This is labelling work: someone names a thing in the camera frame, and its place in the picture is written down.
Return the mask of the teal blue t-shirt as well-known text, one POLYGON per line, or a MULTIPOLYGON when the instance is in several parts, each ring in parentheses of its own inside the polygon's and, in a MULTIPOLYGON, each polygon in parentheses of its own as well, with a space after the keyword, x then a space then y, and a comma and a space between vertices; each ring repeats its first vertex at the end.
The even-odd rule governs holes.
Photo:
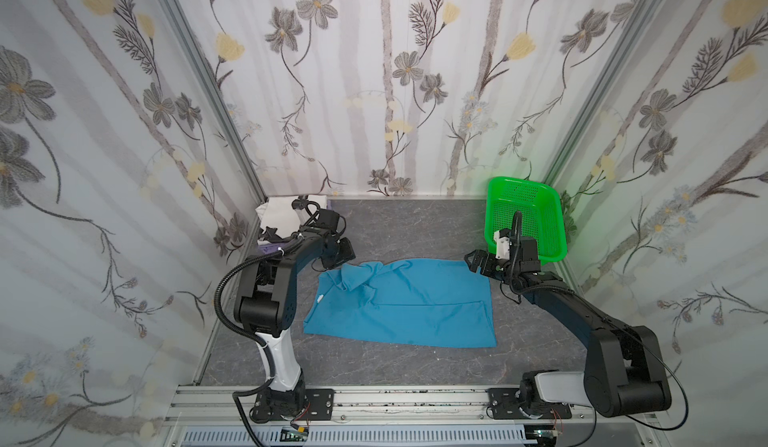
POLYGON ((347 264, 322 273, 303 330, 389 344, 497 345, 489 279, 450 260, 347 264))

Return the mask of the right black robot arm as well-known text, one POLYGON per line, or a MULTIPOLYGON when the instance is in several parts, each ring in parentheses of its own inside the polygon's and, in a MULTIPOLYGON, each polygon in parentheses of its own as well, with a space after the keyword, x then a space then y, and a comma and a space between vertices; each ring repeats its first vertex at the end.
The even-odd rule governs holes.
POLYGON ((552 272, 541 270, 531 237, 515 241, 505 258, 485 250, 464 256, 468 269, 511 288, 548 312, 586 348, 581 372, 530 371, 518 398, 526 411, 549 404, 592 407, 603 417, 667 410, 672 394, 655 333, 599 310, 552 272))

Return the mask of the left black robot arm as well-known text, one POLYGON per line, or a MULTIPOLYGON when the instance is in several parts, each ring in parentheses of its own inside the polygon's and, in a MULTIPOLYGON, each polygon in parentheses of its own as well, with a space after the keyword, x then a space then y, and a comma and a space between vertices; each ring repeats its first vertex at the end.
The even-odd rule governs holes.
POLYGON ((267 394, 297 403, 303 395, 303 372, 295 358, 290 329, 298 306, 298 276, 314 263, 322 272, 353 260, 345 237, 346 219, 315 202, 304 208, 298 227, 289 234, 265 229, 266 244, 249 255, 241 271, 233 307, 236 324, 264 341, 267 394))

